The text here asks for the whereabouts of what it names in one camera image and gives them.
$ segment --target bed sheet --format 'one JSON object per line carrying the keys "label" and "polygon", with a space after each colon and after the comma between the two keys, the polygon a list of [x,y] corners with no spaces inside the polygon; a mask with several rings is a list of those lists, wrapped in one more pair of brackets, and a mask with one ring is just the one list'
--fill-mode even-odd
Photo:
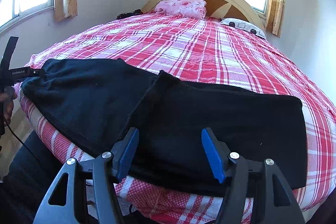
{"label": "bed sheet", "polygon": [[[235,85],[258,93],[301,99],[307,131],[307,185],[294,190],[302,211],[335,188],[336,107],[297,66],[267,41],[218,20],[152,13],[92,27],[57,43],[28,63],[40,68],[49,58],[122,58],[181,80]],[[92,159],[59,133],[16,85],[20,104],[38,136],[61,161]],[[216,218],[222,198],[180,193],[128,176],[115,185],[121,198],[160,223],[206,223]],[[253,199],[246,199],[242,223],[249,223]]]}

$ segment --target metal bolt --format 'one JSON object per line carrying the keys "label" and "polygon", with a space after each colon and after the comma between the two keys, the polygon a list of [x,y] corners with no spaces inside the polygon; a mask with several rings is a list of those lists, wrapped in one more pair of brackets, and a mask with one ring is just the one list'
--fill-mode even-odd
{"label": "metal bolt", "polygon": [[112,156],[111,152],[104,152],[103,154],[101,154],[101,156],[104,158],[104,159],[108,159],[109,157]]}
{"label": "metal bolt", "polygon": [[74,164],[75,162],[76,162],[76,160],[75,160],[74,158],[70,158],[70,159],[67,160],[67,164],[68,164],[68,165],[72,165],[72,164]]}
{"label": "metal bolt", "polygon": [[239,154],[237,152],[231,152],[230,153],[230,158],[232,158],[232,159],[238,159],[239,158]]}
{"label": "metal bolt", "polygon": [[265,162],[266,162],[267,165],[273,165],[274,164],[274,160],[272,160],[272,159],[266,159]]}

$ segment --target bed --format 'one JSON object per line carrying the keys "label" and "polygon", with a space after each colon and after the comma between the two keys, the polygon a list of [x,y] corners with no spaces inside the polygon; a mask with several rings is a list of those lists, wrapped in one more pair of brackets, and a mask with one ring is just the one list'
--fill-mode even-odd
{"label": "bed", "polygon": [[[29,66],[50,59],[122,58],[158,74],[164,70],[181,80],[235,85],[258,93],[293,95],[303,103],[307,131],[307,184],[294,190],[302,211],[325,200],[335,188],[336,107],[286,56],[266,40],[219,24],[234,17],[264,30],[258,15],[244,0],[205,0],[204,20],[151,12],[160,0],[150,0],[144,15],[92,27],[45,51],[32,55]],[[38,136],[61,161],[92,159],[58,132],[20,84],[16,92]],[[164,189],[128,176],[115,185],[120,198],[160,223],[206,223],[216,218],[222,198]],[[249,223],[253,200],[246,199],[242,223]]]}

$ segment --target hand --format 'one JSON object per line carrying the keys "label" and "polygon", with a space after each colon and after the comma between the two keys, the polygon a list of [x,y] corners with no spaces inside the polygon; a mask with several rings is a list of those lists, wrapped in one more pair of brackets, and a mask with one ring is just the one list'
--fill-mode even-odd
{"label": "hand", "polygon": [[14,108],[14,102],[13,100],[16,99],[16,94],[14,91],[14,88],[11,86],[6,87],[6,92],[4,93],[0,93],[0,102],[4,103],[3,104],[3,116],[6,119],[7,123],[10,124],[11,123],[11,117],[13,114],[13,108]]}

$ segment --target white pillow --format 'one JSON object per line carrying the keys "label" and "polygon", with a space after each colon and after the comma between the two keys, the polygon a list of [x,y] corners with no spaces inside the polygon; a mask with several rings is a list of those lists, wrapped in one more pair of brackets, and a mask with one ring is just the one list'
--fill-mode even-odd
{"label": "white pillow", "polygon": [[258,28],[256,25],[253,25],[250,22],[237,19],[237,18],[222,18],[222,21],[220,22],[220,24],[228,25],[231,27],[235,27],[237,29],[251,32],[257,37],[261,37],[266,40],[266,35],[264,34],[264,32],[260,28]]}

